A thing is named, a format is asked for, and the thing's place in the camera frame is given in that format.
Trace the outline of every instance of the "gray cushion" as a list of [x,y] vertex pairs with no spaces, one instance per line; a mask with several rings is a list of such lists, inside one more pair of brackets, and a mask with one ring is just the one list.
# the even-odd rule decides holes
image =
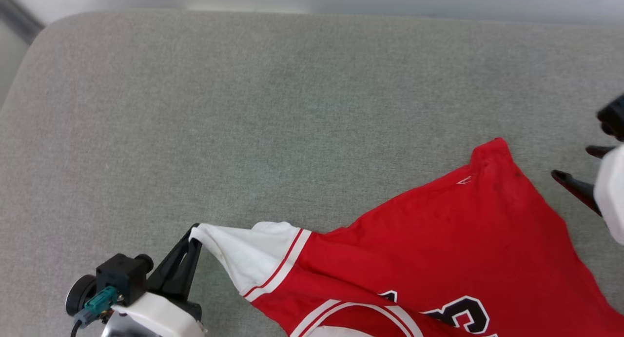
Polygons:
[[[595,177],[583,148],[613,143],[594,114],[623,78],[620,28],[168,11],[61,20],[0,110],[2,334],[67,335],[65,294],[116,253],[160,261],[203,221],[329,231],[498,136],[624,311],[624,248],[549,175]],[[207,252],[191,299],[212,336],[283,334]]]

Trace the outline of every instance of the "red fabric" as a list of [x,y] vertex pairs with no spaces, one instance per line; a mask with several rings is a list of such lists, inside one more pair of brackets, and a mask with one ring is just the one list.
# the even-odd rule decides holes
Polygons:
[[[424,337],[473,335],[466,328],[484,337],[624,336],[624,317],[608,305],[566,224],[513,163],[503,139],[475,148],[470,165],[387,201],[348,228],[313,233],[283,283],[252,304],[290,334],[328,299],[392,306],[378,295],[390,290]],[[478,301],[488,319],[470,326],[459,314],[455,328],[435,313],[421,314],[462,297],[468,299],[460,307]],[[394,324],[381,333],[375,321],[389,326],[388,318],[366,309],[346,308],[321,325],[405,335]]]

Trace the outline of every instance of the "teal connector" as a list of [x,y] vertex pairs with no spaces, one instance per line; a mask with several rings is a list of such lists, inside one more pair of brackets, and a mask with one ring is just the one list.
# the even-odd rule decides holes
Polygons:
[[108,286],[84,304],[84,308],[95,316],[100,315],[102,311],[109,310],[117,302],[117,296],[117,290],[112,286]]

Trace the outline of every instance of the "red and white shirt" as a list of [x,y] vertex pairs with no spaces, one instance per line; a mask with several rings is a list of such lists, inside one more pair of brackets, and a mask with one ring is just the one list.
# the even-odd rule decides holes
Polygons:
[[191,237],[291,337],[624,336],[502,139],[348,228],[201,224]]

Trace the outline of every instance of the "black cable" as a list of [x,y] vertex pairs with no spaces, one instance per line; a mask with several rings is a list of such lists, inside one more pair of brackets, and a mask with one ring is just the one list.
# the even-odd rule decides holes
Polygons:
[[80,320],[76,321],[76,323],[74,324],[74,328],[72,328],[72,332],[69,335],[69,337],[76,337],[76,333],[78,332],[78,328],[80,327],[81,324],[82,324],[82,321]]

